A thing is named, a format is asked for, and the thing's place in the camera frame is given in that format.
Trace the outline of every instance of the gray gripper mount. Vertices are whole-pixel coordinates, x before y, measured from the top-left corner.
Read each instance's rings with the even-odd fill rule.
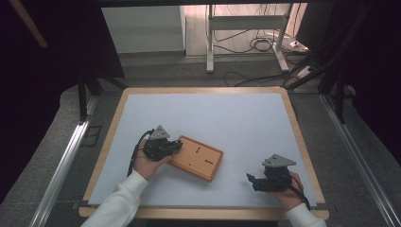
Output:
[[[163,129],[162,125],[159,125],[156,130],[151,134],[149,140],[156,140],[156,139],[167,139],[170,135]]]
[[[294,166],[296,164],[296,162],[289,160],[288,158],[285,158],[278,154],[273,154],[269,159],[265,159],[265,162],[263,162],[262,165],[267,167],[284,167]]]

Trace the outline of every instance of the human hand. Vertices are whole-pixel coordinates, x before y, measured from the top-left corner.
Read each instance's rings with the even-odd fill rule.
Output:
[[[145,155],[143,148],[147,140],[143,140],[139,145],[138,153],[136,154],[136,160],[133,164],[133,170],[141,174],[146,180],[150,179],[155,173],[159,166],[168,163],[171,160],[171,156],[166,156],[159,162],[154,162],[150,160],[147,155]]]
[[[295,187],[298,191],[302,192],[304,190],[304,187],[301,183],[299,175],[294,172],[289,172],[289,175],[291,175],[291,177],[293,178],[291,185]],[[286,211],[289,211],[292,208],[303,203],[299,198],[299,196],[288,188],[282,192],[268,192],[268,193],[273,195],[277,200],[279,200]]]

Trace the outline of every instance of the metal rail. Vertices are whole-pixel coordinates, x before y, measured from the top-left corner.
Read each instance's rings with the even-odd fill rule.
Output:
[[[375,203],[380,210],[383,218],[386,220],[389,226],[400,227],[401,222],[399,216],[397,216],[396,211],[392,207],[392,203],[386,195],[386,192],[381,187],[380,183],[375,178],[372,170],[369,168],[365,159],[363,158],[362,153],[360,152],[360,148],[357,146],[357,143],[354,141],[351,133],[348,131],[345,124],[342,124],[340,120],[337,118],[336,113],[334,111],[335,107],[329,95],[321,95],[324,106],[328,111],[331,119],[333,120],[345,146],[350,152],[355,165],[357,166],[357,170],[361,175],[363,181],[366,183],[368,190],[372,194]]]
[[[85,134],[86,129],[88,128],[92,113],[94,112],[97,102],[98,97],[91,97],[91,99],[89,100],[89,103],[87,105],[88,116],[86,120],[82,122],[82,124],[77,125],[70,139],[70,142],[68,143],[68,146],[61,157],[59,166],[57,167],[53,178],[49,183],[49,186],[44,192],[41,203],[39,203],[39,206],[36,209],[35,215],[33,216],[29,226],[39,227],[46,224],[53,205],[56,202],[57,197],[59,196],[62,185],[64,184],[65,178],[67,177],[68,171],[70,170],[70,167],[74,162],[74,157],[77,153],[82,137]]]

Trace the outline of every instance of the white sleeve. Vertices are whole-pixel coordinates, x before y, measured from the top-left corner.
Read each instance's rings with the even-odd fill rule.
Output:
[[[140,203],[139,196],[148,185],[139,173],[132,174],[120,183],[82,227],[127,226],[135,216]]]
[[[304,203],[289,210],[287,217],[293,227],[326,227],[324,220],[313,216]]]

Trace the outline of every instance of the wooden block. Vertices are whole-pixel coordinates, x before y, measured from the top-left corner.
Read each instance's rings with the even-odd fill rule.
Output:
[[[169,164],[211,182],[220,165],[223,152],[196,140],[180,136],[182,148],[176,152]]]

